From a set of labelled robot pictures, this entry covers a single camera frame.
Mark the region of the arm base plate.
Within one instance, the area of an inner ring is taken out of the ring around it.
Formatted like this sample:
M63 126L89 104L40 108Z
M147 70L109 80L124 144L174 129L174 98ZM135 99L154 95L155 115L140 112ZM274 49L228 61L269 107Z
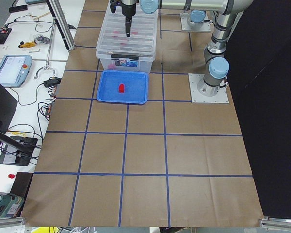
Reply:
M229 104L224 80L219 86L212 87L204 82L204 74L189 73L188 77L192 103Z
M184 32L197 32L197 33L210 33L210 22L205 23L197 23L197 24L189 24L189 17L190 12L183 12L180 13L180 19L181 19L181 28Z

